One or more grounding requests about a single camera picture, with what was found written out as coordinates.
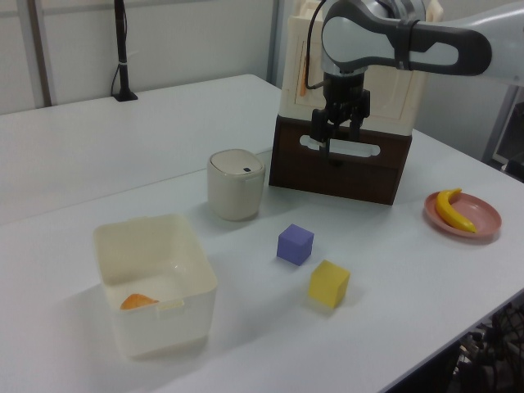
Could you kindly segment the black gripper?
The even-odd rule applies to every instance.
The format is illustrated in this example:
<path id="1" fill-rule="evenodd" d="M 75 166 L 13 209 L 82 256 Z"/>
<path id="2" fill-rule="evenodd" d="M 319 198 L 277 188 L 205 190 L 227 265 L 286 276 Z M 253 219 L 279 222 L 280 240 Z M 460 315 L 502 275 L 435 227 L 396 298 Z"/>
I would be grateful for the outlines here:
<path id="1" fill-rule="evenodd" d="M 330 165 L 341 161 L 330 157 L 330 139 L 334 127 L 329 121 L 350 120 L 350 139 L 359 139 L 364 119 L 370 115 L 370 92 L 364 88 L 364 73 L 332 75 L 325 73 L 323 95 L 325 109 L 314 109 L 309 137 L 317 143 L 320 155 Z"/>

